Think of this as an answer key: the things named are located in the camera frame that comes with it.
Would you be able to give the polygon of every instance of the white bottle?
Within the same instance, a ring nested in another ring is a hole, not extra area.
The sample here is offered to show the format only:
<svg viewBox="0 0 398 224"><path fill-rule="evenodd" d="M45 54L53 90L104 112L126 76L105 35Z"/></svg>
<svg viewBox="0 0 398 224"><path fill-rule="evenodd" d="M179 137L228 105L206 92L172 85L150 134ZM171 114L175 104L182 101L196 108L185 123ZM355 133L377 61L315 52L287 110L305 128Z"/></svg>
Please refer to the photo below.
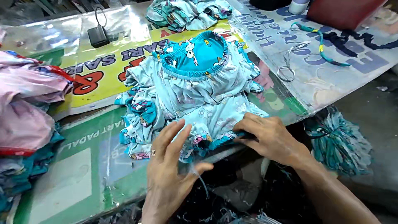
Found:
<svg viewBox="0 0 398 224"><path fill-rule="evenodd" d="M289 5L289 12L295 15L302 14L309 3L310 0L293 0Z"/></svg>

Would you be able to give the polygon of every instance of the yellow banner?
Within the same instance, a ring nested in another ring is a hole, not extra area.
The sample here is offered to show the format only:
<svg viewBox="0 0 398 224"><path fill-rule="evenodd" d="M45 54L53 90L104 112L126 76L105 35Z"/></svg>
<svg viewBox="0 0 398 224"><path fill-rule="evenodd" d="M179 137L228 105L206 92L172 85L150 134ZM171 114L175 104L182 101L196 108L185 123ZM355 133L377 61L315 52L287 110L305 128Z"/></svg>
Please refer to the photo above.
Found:
<svg viewBox="0 0 398 224"><path fill-rule="evenodd" d="M144 40L132 42L129 37L121 36L118 41L97 49L87 41L80 43L77 54L64 55L60 67L69 75L74 75L76 83L72 94L67 96L55 114L65 110L74 114L73 108L86 106L126 91L128 88L124 86L123 81L128 68L137 66L152 51L163 47L167 39L179 42L203 32L196 30L175 33L166 28L153 29L150 25L148 27L152 30L146 30L149 35L143 37ZM226 41L242 41L239 35L231 30L227 20L219 21L209 30L221 34Z"/></svg>

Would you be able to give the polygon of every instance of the hand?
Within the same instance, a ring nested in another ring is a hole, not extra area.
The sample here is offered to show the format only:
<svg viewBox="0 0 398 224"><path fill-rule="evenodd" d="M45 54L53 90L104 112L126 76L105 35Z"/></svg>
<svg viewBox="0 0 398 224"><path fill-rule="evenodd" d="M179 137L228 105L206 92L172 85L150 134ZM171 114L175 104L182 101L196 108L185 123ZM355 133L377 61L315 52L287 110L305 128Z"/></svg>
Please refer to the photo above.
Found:
<svg viewBox="0 0 398 224"><path fill-rule="evenodd" d="M301 168L306 163L315 161L306 146L293 138L278 117L261 118L246 113L232 130L245 130L255 135L257 139L236 138L234 141L245 144L280 164Z"/></svg>
<svg viewBox="0 0 398 224"><path fill-rule="evenodd" d="M178 123L172 122L153 141L151 151L155 151L155 155L151 157L147 169L148 193L142 209L143 224L166 223L198 179L193 173L178 174L178 158L192 125L188 124L177 138L171 141L184 125L184 119ZM198 163L195 169L201 175L204 171L213 169L213 165Z"/></svg>

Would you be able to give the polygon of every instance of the red lettering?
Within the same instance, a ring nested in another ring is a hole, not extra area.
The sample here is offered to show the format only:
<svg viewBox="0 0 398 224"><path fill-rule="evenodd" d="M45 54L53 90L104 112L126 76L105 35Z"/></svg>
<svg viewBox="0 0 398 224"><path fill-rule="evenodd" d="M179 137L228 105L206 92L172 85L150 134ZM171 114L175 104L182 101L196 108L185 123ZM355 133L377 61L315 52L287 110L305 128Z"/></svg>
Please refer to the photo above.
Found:
<svg viewBox="0 0 398 224"><path fill-rule="evenodd" d="M102 77L102 71L92 72L83 76L76 74L73 94L84 95L92 92L98 87L98 81L101 80Z"/></svg>
<svg viewBox="0 0 398 224"><path fill-rule="evenodd" d="M162 29L160 34L160 38L165 37L165 36L170 36L171 34L169 34L165 29Z"/></svg>
<svg viewBox="0 0 398 224"><path fill-rule="evenodd" d="M121 82L126 81L126 72L127 72L127 69L132 68L132 67L135 67L135 66L138 66L138 65L140 64L140 62L143 61L144 59L145 59L145 56L130 61L130 62L129 62L130 65L124 67L124 68L123 68L124 71L123 71L122 73L120 73L120 74L117 76L117 78L119 79L119 81L121 81Z"/></svg>

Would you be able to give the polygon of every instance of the elastic waistband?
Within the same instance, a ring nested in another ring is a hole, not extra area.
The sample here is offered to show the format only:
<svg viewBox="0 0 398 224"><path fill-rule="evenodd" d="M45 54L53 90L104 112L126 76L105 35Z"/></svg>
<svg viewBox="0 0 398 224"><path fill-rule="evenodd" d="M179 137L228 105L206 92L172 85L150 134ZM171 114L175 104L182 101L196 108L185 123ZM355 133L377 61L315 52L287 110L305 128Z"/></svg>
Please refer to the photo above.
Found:
<svg viewBox="0 0 398 224"><path fill-rule="evenodd" d="M191 40L191 42L204 40L204 39L209 38L209 37L213 37L216 40L219 39L223 43L224 50L223 50L223 58L221 59L221 61L224 61L224 62L227 61L227 59L228 59L228 45L227 45L227 43L226 43L226 41L225 41L223 36L213 32L211 30L208 30L208 31L205 31L205 32L199 34L195 38L193 38ZM173 51L171 53L168 53L168 54L158 54L155 51L153 51L152 52L152 56L155 59L157 58L157 59L162 59L163 60L162 61L162 65L163 65L163 69L165 69L166 72L170 71L171 72L170 75L177 74L181 78L183 78L183 77L190 77L190 78L202 77L204 79L204 78L206 78L206 76L210 77L211 74L220 71L224 67L224 63L223 63L222 65L215 65L215 66L213 66L213 67L211 67L209 69L206 69L204 71L184 71L184 70L173 68L172 66L170 66L166 62L165 58L169 57L170 59L172 59L174 56L176 56L177 54L182 53L182 52L185 52L184 48L180 48L180 49L175 50L175 51Z"/></svg>

